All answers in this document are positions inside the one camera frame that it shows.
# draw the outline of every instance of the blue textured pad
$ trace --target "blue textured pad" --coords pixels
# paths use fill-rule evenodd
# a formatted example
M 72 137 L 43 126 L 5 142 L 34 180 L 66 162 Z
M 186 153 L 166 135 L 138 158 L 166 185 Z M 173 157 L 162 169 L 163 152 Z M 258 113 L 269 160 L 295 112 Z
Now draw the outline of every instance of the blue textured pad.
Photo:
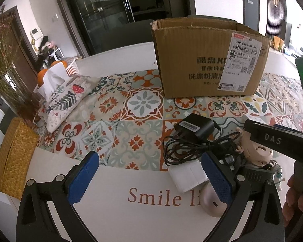
M 81 201 L 87 187 L 89 186 L 95 172 L 99 167 L 99 155 L 94 152 L 91 158 L 78 172 L 73 182 L 68 187 L 67 199 L 70 205 Z
M 207 153 L 202 155 L 201 164 L 220 201 L 229 206 L 232 203 L 232 187 L 229 182 Z

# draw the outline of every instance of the orange fruit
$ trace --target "orange fruit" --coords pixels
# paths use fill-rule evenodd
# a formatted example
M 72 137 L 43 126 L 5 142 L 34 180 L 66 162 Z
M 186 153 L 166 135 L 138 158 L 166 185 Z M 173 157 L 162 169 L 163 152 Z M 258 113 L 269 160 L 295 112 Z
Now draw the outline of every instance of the orange fruit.
M 52 66 L 54 66 L 54 65 L 56 65 L 56 64 L 58 64 L 58 63 L 62 63 L 62 64 L 64 65 L 65 68 L 68 67 L 68 64 L 67 64 L 66 61 L 55 61 L 55 62 L 52 62 L 52 64 L 51 64 L 50 67 L 52 67 Z
M 46 72 L 48 71 L 48 69 L 44 69 L 41 70 L 38 75 L 37 75 L 37 83 L 38 86 L 41 87 L 44 84 L 44 75 L 46 74 Z

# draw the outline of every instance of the woven straw box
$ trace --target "woven straw box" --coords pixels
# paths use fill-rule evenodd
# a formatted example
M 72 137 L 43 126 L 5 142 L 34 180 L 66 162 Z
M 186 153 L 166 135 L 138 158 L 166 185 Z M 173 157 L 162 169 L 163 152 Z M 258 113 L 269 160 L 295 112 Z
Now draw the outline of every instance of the woven straw box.
M 15 117 L 0 148 L 0 191 L 21 200 L 31 157 L 39 135 Z

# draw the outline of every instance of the human hand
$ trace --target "human hand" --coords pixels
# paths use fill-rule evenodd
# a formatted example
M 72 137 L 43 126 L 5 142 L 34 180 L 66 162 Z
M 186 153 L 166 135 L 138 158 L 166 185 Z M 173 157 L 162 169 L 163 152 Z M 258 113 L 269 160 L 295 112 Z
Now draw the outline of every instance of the human hand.
M 292 219 L 294 215 L 294 207 L 297 201 L 298 208 L 303 212 L 303 194 L 298 194 L 296 190 L 293 188 L 294 186 L 294 174 L 291 176 L 287 185 L 290 189 L 286 193 L 286 202 L 283 206 L 283 219 L 284 219 L 284 227 L 288 225 L 289 221 Z

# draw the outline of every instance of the floral tile pattern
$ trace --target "floral tile pattern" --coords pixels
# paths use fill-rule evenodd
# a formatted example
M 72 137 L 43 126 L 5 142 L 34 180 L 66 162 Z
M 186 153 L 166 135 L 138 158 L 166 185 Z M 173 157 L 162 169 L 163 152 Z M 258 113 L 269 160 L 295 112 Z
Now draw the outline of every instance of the floral tile pattern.
M 252 96 L 166 99 L 158 70 L 112 75 L 53 133 L 38 128 L 38 146 L 78 160 L 93 150 L 103 165 L 167 171 L 162 141 L 191 113 L 215 120 L 223 135 L 243 127 L 244 114 L 303 131 L 303 91 L 300 81 L 264 73 Z M 217 137 L 215 130 L 209 139 Z

